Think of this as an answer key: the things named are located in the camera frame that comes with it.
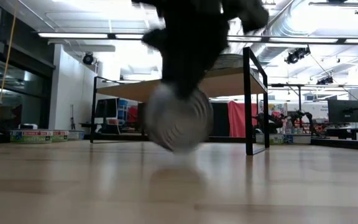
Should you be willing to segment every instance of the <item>rope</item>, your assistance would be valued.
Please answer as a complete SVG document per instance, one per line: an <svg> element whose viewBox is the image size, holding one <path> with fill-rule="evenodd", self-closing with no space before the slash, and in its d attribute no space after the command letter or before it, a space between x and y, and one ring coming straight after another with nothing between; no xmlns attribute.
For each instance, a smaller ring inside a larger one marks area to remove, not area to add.
<svg viewBox="0 0 358 224"><path fill-rule="evenodd" d="M16 0L15 11L14 11L14 13L13 13L13 23L12 23L12 29L11 29L11 38L9 39L9 45L8 45L8 48L7 48L6 63L5 63L5 72L4 72L4 77L2 78L1 94L0 94L0 100L1 100L1 101L2 101L3 96L4 96L5 78L6 78L7 69L8 69L8 66L9 66L9 57L11 56L13 33L14 33L15 25L16 25L16 12L17 12L17 7L18 7L18 5L19 5L19 1Z"/></svg>

